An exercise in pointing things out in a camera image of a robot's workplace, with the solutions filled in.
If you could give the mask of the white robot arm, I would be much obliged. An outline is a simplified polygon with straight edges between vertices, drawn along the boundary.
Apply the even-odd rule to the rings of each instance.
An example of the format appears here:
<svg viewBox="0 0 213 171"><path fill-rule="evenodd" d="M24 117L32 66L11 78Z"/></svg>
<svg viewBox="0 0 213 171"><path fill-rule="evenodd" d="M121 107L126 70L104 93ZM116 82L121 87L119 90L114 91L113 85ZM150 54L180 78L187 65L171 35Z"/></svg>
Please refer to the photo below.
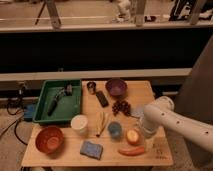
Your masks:
<svg viewBox="0 0 213 171"><path fill-rule="evenodd" d="M154 136L158 128L163 126L213 153L213 125L184 117L176 113L174 107L174 102L167 96L144 105L140 125L145 136Z"/></svg>

